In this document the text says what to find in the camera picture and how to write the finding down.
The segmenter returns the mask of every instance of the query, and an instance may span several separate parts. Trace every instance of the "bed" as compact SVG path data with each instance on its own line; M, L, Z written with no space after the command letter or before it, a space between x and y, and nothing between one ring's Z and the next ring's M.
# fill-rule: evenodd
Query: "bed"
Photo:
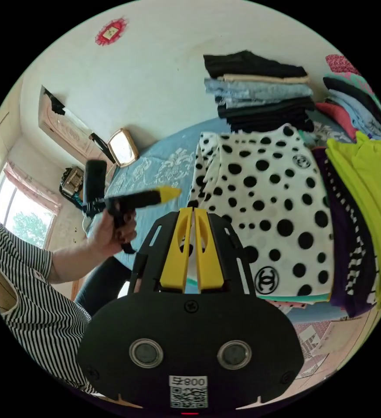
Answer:
M314 121L315 132L304 136L307 145L323 145L327 138L335 137L339 141L349 142L344 130L326 115L315 111L310 113ZM139 190L149 189L160 185L180 187L182 194L179 199L162 206L154 206L137 210L137 238L133 247L139 249L147 233L156 219L171 211L178 211L187 206L190 188L194 173L194 161L200 134L203 131L227 133L230 127L225 120L215 118L193 125L177 132L162 141L158 141L143 152L132 165L118 169L107 190L107 196L127 194ZM100 218L97 215L88 228L92 230L95 222ZM124 266L132 268L135 255L119 253L115 256ZM186 293L197 293L197 284L188 279ZM335 320L345 317L346 314L338 307L327 302L307 305L305 309L292 309L287 313L294 323Z

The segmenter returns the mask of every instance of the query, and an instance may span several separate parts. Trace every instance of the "curtain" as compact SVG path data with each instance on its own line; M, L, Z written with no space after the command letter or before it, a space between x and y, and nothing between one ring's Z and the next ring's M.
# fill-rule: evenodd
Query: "curtain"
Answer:
M42 184L34 180L30 175L23 172L12 161L7 161L4 174L7 179L16 186L24 195L32 199L34 202L48 209L54 215L58 215L61 209L59 196L47 189Z

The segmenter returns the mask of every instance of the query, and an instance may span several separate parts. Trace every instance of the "woman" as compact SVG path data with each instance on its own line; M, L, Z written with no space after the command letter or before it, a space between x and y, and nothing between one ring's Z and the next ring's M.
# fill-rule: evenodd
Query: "woman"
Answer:
M115 230L114 219L105 210L82 245L54 252L26 243L0 225L3 320L43 369L89 394L97 392L76 361L77 349L91 315L115 299L129 278L130 271L113 255L136 237L135 215L125 215L125 226ZM51 286L77 281L96 267L75 302Z

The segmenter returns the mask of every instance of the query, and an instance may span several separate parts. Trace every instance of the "hand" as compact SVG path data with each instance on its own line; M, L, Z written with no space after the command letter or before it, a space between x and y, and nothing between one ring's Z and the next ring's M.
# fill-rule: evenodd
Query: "hand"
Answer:
M121 245L130 243L137 236L135 216L135 211L125 214L125 225L115 230L114 218L105 209L90 237L90 245L94 251L105 258L120 253L122 251Z

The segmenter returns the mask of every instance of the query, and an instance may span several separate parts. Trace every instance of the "logo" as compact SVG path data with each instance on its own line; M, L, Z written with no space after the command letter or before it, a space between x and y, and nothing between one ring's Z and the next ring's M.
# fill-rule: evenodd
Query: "logo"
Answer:
M302 154L294 155L292 161L294 161L300 169L307 169L311 165L311 161Z
M95 42L102 46L113 44L122 36L127 24L128 21L124 18L112 20L96 35Z
M260 269L255 277L256 290L262 295L269 295L276 290L279 284L279 274L271 266Z

